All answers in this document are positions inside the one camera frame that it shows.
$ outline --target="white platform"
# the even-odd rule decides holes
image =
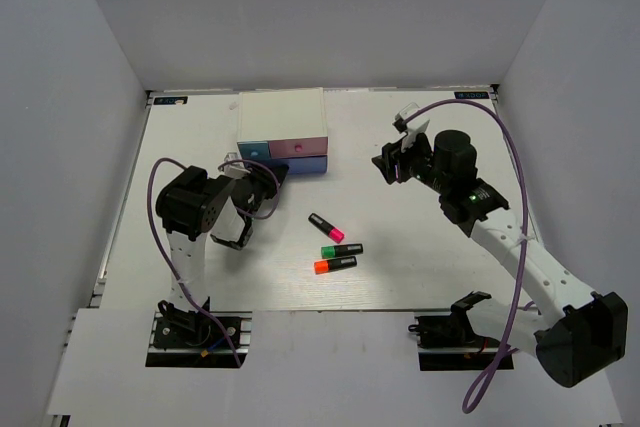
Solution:
[[[417,181],[388,186],[371,163],[385,143],[400,137],[391,125],[400,109],[452,97],[452,92],[327,91],[327,174],[288,178],[277,212],[256,222],[243,251],[208,243],[212,310],[447,308],[472,290],[508,303],[512,278],[444,217],[437,194]],[[104,308],[152,308],[168,294],[170,273],[146,218],[149,171],[168,156],[217,175],[226,152],[235,150],[237,106],[237,95],[192,95],[186,105],[152,107],[107,266]],[[480,176],[519,212],[515,174],[494,121],[469,106],[430,114],[430,138],[448,128],[467,132],[478,150]],[[162,167],[155,194],[177,174],[171,165]],[[331,241],[308,222],[311,212],[345,232],[345,242],[364,244],[358,267],[314,274],[320,247]]]
[[[573,388],[514,357],[471,415],[474,372],[420,372],[403,312],[258,312],[240,370],[145,368],[153,311],[80,311],[49,413],[70,427],[585,426],[620,421],[604,373]]]

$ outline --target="blue drawer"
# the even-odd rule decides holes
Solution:
[[[238,150],[243,159],[269,160],[269,142],[238,142]]]
[[[267,167],[288,165],[290,174],[324,174],[327,171],[327,156],[318,157],[293,157],[290,159],[271,159],[261,161]]]

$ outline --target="white wall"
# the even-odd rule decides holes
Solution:
[[[640,425],[640,0],[547,0],[500,88],[542,235],[563,263],[628,303],[608,369]]]
[[[500,82],[544,0],[98,0],[147,89]]]
[[[0,0],[0,423],[40,425],[87,305],[144,92],[95,0]]]

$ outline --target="cable clip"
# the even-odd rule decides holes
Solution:
[[[516,240],[514,245],[520,245],[522,242],[524,241],[530,241],[530,240],[536,240],[536,236],[535,235],[523,235],[522,232],[520,232],[520,236],[518,237],[518,240]]]

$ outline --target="pink drawer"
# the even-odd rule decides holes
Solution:
[[[309,139],[270,140],[269,152],[272,159],[286,159],[290,157],[310,157],[327,155],[327,137],[313,137]]]

